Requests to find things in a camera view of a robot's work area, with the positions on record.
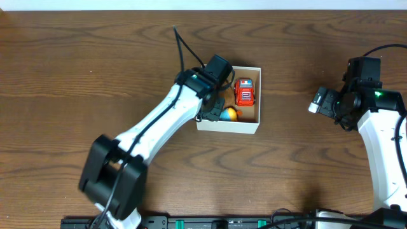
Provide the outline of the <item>red toy truck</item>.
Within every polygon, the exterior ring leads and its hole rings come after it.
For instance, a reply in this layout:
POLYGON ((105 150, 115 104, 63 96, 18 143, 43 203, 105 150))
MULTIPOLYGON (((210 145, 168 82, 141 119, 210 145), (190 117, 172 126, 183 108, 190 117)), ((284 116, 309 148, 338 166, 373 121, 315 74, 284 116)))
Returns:
POLYGON ((235 82, 235 104, 237 106, 253 106, 255 103, 254 84, 249 78, 238 79, 235 82))

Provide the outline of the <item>duck toy with blue hat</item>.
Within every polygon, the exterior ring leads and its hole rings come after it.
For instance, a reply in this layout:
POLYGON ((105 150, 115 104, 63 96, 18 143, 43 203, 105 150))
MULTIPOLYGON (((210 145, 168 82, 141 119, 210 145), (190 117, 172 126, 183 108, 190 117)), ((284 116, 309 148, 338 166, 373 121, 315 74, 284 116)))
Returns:
POLYGON ((240 110, 236 110, 235 108, 225 108, 220 116, 220 121, 238 121, 238 117, 242 115, 240 110))

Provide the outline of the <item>white cardboard box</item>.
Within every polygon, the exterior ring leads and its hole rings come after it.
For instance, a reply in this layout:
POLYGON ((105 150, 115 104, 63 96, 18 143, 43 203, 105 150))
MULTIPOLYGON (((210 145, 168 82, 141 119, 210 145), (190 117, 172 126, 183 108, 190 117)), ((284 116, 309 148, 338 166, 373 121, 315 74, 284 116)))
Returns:
POLYGON ((213 132, 231 132, 239 134, 255 134, 260 124, 261 111, 261 69, 259 67, 233 66, 235 78, 231 86, 219 94, 225 99, 224 108, 233 108, 241 114, 237 121, 209 121, 202 120, 197 123, 198 130, 213 132), (254 105, 238 106, 235 104, 235 82, 239 79, 250 79, 254 86, 254 105))

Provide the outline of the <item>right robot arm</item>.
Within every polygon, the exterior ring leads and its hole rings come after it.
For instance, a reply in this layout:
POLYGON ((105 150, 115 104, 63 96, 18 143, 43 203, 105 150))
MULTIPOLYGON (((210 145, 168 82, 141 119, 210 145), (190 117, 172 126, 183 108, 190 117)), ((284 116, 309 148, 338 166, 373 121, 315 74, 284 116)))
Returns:
POLYGON ((401 93, 382 88, 380 67, 378 58, 349 59, 342 89, 320 87, 308 110, 347 132, 358 131, 363 139, 373 212, 362 218, 362 226, 406 228, 406 107, 401 93))

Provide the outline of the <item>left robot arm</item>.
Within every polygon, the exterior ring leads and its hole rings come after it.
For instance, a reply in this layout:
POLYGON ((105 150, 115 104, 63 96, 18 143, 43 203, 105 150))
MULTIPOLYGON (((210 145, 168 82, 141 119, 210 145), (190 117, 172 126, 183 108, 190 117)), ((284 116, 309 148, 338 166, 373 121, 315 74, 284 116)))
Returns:
POLYGON ((100 135, 90 147, 79 181, 101 211, 87 228, 137 228, 148 166, 160 148, 186 122, 211 113, 232 65, 214 55, 203 67, 182 70, 166 97, 145 118, 114 139, 100 135))

